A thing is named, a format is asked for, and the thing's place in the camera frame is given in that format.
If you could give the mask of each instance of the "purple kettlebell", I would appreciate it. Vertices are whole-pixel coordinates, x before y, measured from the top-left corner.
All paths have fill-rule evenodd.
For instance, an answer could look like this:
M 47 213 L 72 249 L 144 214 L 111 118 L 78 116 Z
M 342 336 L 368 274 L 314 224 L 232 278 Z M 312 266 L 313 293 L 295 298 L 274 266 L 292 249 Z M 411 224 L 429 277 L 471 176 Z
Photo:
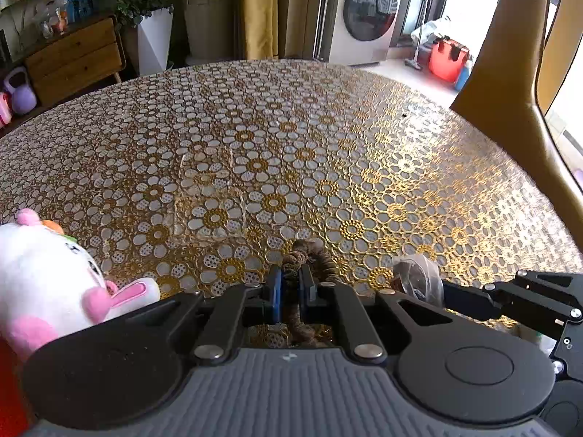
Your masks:
M 16 74 L 24 74 L 24 82 L 18 87 L 14 87 L 10 80 Z M 13 69 L 10 74 L 4 79 L 4 88 L 8 90 L 11 95 L 11 105 L 12 111 L 18 113 L 18 115 L 26 115 L 30 112 L 37 103 L 36 95 L 34 95 L 34 90 L 30 86 L 30 80 L 28 79 L 28 74 L 23 66 Z

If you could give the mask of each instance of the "lace tablecloth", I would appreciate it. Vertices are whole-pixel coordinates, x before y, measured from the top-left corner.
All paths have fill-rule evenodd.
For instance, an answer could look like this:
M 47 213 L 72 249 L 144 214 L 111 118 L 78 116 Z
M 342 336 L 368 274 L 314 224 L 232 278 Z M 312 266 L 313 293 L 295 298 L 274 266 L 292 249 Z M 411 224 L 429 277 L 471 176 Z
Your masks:
M 296 238 L 360 293 L 423 253 L 465 285 L 582 258 L 546 197 L 464 119 L 400 83 L 300 61 L 210 64 L 80 97 L 0 139 L 0 219 L 60 223 L 120 284 L 259 282 Z

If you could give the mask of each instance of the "washing machine door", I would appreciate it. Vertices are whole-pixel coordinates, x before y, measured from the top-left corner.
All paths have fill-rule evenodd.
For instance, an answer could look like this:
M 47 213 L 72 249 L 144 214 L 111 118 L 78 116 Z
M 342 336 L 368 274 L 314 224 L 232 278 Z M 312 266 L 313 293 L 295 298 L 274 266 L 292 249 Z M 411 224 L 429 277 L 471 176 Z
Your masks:
M 395 21 L 398 0 L 345 0 L 344 24 L 354 39 L 372 41 Z

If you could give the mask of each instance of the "beige curtain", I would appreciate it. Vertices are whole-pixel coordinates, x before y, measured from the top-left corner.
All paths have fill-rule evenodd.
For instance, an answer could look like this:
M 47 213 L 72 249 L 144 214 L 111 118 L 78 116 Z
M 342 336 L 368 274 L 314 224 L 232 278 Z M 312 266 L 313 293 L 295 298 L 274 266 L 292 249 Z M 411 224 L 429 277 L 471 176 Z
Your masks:
M 246 59 L 278 56 L 278 0 L 242 0 L 242 36 Z

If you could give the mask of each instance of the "gray ribbed panel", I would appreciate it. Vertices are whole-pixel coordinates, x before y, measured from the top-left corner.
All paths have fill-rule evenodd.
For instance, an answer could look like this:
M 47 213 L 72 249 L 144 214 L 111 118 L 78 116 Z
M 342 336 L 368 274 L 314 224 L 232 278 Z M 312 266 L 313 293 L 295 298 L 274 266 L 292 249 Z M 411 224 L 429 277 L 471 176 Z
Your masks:
M 140 422 L 100 432 L 42 421 L 26 437 L 453 437 L 553 436 L 531 421 L 468 430 L 425 416 L 385 371 L 347 361 L 339 349 L 242 349 L 232 363 L 196 369 L 170 405 Z

